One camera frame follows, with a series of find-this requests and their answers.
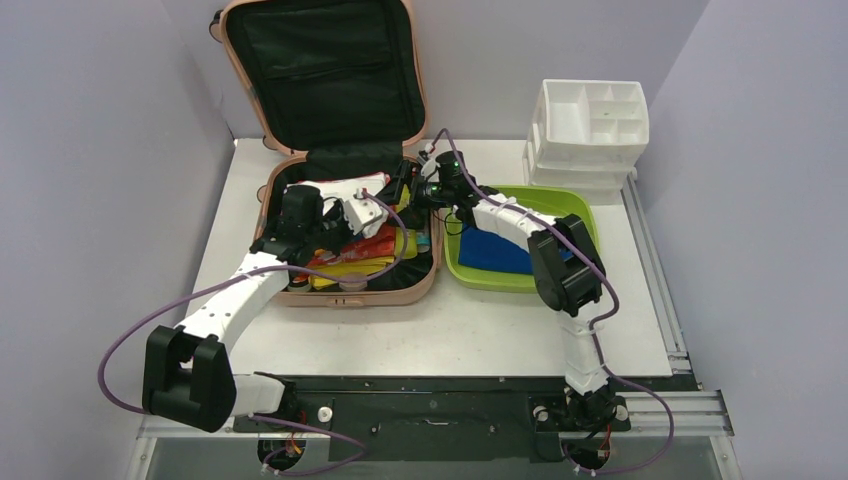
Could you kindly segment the blue cloth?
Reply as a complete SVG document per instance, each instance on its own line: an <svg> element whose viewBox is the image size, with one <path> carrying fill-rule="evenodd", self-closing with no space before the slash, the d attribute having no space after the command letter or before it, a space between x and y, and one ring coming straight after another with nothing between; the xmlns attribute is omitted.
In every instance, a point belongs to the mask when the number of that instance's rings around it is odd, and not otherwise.
<svg viewBox="0 0 848 480"><path fill-rule="evenodd" d="M490 272L532 273L531 257L526 250L494 233L471 228L460 235L458 263Z"/></svg>

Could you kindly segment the pink hard-shell suitcase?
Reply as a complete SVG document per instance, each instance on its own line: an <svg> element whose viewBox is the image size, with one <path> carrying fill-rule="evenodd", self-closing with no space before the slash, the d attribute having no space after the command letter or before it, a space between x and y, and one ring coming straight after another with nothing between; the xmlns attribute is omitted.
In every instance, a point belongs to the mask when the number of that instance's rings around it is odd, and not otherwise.
<svg viewBox="0 0 848 480"><path fill-rule="evenodd" d="M414 20L405 1L234 1L211 34L264 130L285 155L270 174L253 243L298 180L393 175L427 127ZM434 211L413 210L435 247Z"/></svg>

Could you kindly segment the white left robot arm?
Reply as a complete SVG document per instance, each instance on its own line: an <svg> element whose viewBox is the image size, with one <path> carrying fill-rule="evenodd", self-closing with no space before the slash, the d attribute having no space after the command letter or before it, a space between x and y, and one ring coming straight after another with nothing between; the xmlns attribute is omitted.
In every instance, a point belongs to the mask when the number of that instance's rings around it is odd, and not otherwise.
<svg viewBox="0 0 848 480"><path fill-rule="evenodd" d="M231 417L259 414L272 429L291 427L298 402L283 381L236 374L229 354L258 314L306 273L316 251L340 249L355 236L342 199L295 185L276 220L251 245L236 272L200 291L205 303L173 327L158 326L145 345L142 409L202 431Z"/></svg>

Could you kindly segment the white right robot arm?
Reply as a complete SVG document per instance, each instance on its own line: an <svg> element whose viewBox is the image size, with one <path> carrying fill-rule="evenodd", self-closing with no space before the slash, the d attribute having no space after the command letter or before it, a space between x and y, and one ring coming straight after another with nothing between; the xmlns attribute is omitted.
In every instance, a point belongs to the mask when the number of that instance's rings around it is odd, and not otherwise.
<svg viewBox="0 0 848 480"><path fill-rule="evenodd" d="M525 251L534 288L543 303L564 315L566 398L564 413L579 431L603 431L620 409L610 386L599 339L601 323L620 308L601 256L585 222L577 215L538 213L470 175L460 152L432 159L436 180L417 163L404 163L378 193L388 205L408 193L413 210L449 209L473 229L494 234Z"/></svg>

